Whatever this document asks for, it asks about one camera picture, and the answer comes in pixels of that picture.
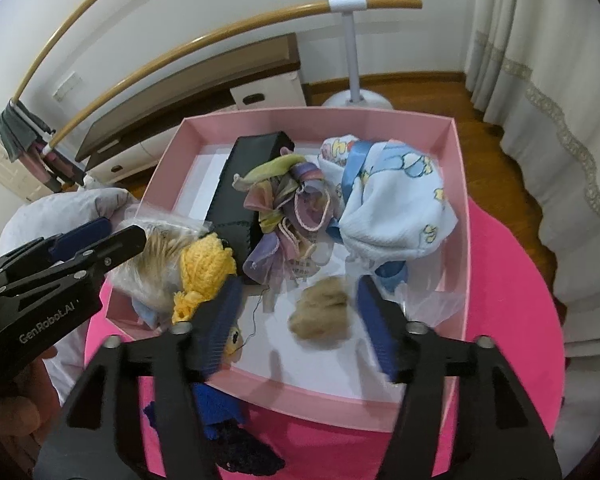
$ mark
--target plastic bag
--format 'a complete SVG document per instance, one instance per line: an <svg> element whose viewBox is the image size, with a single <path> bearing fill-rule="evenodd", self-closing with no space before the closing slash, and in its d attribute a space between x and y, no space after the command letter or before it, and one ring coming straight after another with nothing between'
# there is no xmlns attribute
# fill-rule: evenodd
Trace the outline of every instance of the plastic bag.
<svg viewBox="0 0 600 480"><path fill-rule="evenodd" d="M407 319L435 328L462 310L464 294L419 289L403 283L396 288L395 301L400 304Z"/></svg>
<svg viewBox="0 0 600 480"><path fill-rule="evenodd" d="M208 233L208 222L183 218L142 205L130 211L118 230L138 225L144 229L144 251L113 269L108 279L114 288L156 312L173 311L173 295L182 290L180 252Z"/></svg>

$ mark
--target human hand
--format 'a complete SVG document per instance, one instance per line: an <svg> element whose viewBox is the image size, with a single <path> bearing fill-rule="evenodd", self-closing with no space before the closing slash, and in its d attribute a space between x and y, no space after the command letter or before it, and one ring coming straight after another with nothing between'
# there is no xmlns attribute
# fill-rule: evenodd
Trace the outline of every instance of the human hand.
<svg viewBox="0 0 600 480"><path fill-rule="evenodd" d="M56 353L50 348L16 378L20 396L0 398L0 441L25 471L35 464L35 448L42 444L60 412L58 393L42 361Z"/></svg>

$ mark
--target blue ribbon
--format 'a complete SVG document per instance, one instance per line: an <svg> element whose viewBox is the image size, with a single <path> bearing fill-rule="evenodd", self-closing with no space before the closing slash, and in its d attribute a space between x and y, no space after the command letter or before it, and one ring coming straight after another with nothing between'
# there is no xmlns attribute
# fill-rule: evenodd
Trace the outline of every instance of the blue ribbon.
<svg viewBox="0 0 600 480"><path fill-rule="evenodd" d="M365 165L366 157L373 145L374 144L369 140L358 140L351 147L340 183L340 187L342 188L342 199L344 200L345 205L349 201L349 197L353 191L353 183L360 174L362 167ZM326 232L335 241L342 243L340 227L335 218L332 218L329 222ZM395 288L400 285L400 283L407 281L407 265L405 262L387 262L378 267L375 274L386 291L393 294Z"/></svg>
<svg viewBox="0 0 600 480"><path fill-rule="evenodd" d="M358 140L351 147L347 163L342 172L342 199L345 204L349 201L349 197L353 191L353 182L365 165L366 156L373 145L368 140Z"/></svg>

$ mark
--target pink tablecloth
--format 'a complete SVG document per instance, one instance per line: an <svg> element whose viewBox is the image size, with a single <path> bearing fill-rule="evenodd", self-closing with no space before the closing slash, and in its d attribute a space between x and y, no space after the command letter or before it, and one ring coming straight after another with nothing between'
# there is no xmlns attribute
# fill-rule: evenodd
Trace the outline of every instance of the pink tablecloth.
<svg viewBox="0 0 600 480"><path fill-rule="evenodd" d="M552 433L564 387L564 348L554 302L511 232L472 201L469 210L473 267L467 339L488 334L496 340ZM103 288L101 297L109 294ZM105 309L91 319L87 360L107 335L116 332L104 315ZM143 406L151 395L150 381L143 380ZM286 460L276 479L372 479L389 440L387 433L334 428L256 406L249 406L248 411L251 433ZM448 417L440 434L434 474L448 467L453 419ZM150 470L164 475L158 437L145 417L142 432ZM226 479L242 476L220 471Z"/></svg>

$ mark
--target white round base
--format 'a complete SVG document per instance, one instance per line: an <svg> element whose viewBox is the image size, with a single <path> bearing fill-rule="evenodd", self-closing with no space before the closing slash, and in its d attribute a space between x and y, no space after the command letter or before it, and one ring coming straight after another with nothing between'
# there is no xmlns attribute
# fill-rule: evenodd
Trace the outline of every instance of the white round base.
<svg viewBox="0 0 600 480"><path fill-rule="evenodd" d="M322 106L327 108L357 106L361 108L381 108L382 110L394 109L388 99L371 90L360 90L360 97L362 99L359 103L353 103L351 101L351 92L343 90L329 97Z"/></svg>

